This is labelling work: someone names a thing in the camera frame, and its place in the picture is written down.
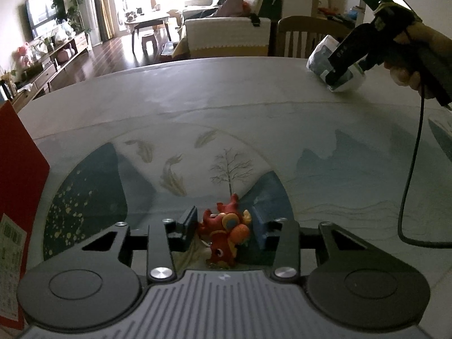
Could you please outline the person's right hand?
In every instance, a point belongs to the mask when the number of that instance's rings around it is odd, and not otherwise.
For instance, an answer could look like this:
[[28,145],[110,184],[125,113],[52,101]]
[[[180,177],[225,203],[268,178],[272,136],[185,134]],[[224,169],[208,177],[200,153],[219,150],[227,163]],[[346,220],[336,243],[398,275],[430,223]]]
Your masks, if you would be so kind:
[[397,85],[451,104],[451,39],[446,35],[417,21],[384,49],[383,62]]

